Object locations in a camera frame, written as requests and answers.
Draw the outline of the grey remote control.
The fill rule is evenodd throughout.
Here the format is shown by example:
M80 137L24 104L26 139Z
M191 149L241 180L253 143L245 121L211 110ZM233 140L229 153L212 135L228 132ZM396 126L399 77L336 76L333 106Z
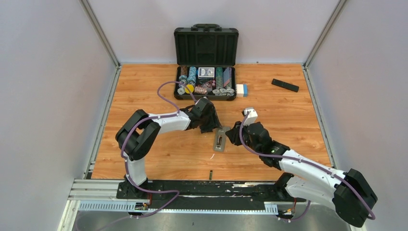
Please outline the grey remote control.
M216 129L216 134L214 138L213 150L215 152L223 152L225 150L226 141L228 141L228 137L226 132L229 131L231 128L227 126L223 126L222 128Z

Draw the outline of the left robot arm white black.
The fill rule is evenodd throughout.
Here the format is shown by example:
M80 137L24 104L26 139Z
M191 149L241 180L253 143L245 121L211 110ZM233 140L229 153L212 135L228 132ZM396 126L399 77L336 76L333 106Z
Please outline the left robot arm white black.
M125 181L119 184L116 197L141 199L147 194L159 193L148 190L145 184L145 157L159 134L195 128L208 133L220 127L216 108L207 98L185 108L176 108L172 113L148 114L142 109L137 110L115 136L126 171Z

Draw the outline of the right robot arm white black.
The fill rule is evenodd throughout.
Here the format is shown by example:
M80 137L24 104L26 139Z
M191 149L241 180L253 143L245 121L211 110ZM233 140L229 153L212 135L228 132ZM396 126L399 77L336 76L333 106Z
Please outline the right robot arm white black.
M273 140L260 122L236 122L226 132L230 142L243 145L268 167L282 170L287 178L275 187L281 201L303 198L333 209L348 224L361 228L374 220L372 209L378 201L363 174L355 169L337 170L301 156L289 146Z

